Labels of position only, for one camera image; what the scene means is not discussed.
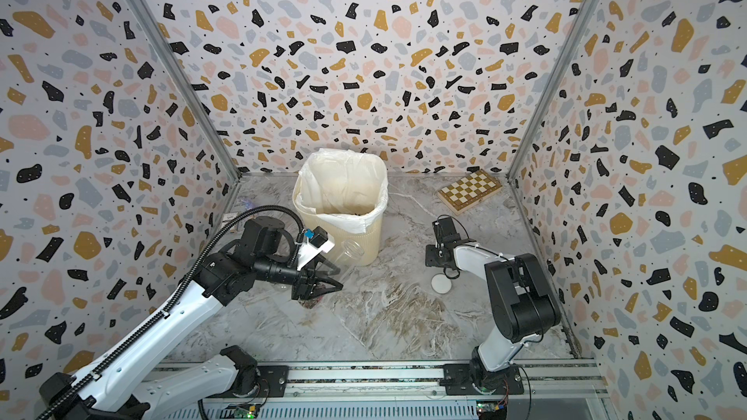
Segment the white jar lid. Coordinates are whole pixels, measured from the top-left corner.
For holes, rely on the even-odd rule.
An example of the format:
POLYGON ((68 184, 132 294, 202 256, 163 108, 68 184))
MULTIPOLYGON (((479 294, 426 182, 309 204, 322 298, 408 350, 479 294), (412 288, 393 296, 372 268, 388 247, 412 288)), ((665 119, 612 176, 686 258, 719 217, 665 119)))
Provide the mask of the white jar lid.
POLYGON ((447 295, 452 289, 452 283, 445 274, 437 274, 431 279, 431 287, 435 293, 447 295))

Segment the clear jar with flower tea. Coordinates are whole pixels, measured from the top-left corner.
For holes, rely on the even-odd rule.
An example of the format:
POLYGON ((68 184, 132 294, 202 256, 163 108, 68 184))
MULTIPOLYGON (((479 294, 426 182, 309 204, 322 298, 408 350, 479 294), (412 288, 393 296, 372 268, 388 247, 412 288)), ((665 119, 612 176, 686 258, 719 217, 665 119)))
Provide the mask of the clear jar with flower tea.
POLYGON ((358 264, 363 264, 365 255, 365 249, 357 241, 346 239, 340 245, 338 264, 340 266, 358 266, 358 264))

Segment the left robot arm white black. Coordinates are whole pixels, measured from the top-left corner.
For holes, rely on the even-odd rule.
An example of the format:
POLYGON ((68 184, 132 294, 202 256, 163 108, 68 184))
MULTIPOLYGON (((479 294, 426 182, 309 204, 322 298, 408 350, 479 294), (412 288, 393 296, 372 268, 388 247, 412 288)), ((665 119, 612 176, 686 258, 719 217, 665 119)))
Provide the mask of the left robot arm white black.
POLYGON ((288 285, 296 301, 342 291, 342 283, 317 272, 334 239, 322 227, 308 229, 283 208, 299 231, 272 217, 274 206, 249 210, 231 220, 245 223, 241 238, 217 249, 209 243, 176 291, 147 320, 109 351, 78 369, 57 373, 40 388, 43 419, 160 419, 216 394, 268 396, 270 385, 258 381, 256 360, 238 346, 208 361, 169 375, 147 375, 204 321, 250 291, 258 281, 288 285))

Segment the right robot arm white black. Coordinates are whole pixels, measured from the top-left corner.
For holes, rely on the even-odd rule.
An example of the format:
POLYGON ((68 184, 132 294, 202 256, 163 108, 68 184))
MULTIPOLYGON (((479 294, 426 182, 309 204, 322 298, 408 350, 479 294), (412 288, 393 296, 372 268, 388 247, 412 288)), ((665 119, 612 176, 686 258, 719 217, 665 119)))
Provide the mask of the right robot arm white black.
POLYGON ((521 393, 515 357, 526 346, 540 343, 561 320, 552 285, 534 255, 508 256, 489 250, 461 235, 457 225, 447 215, 432 223, 435 242, 425 248, 425 265, 441 272, 432 278, 431 287, 445 295, 464 272, 484 280, 494 326, 473 350, 467 373, 452 376, 449 390, 457 395, 521 393))

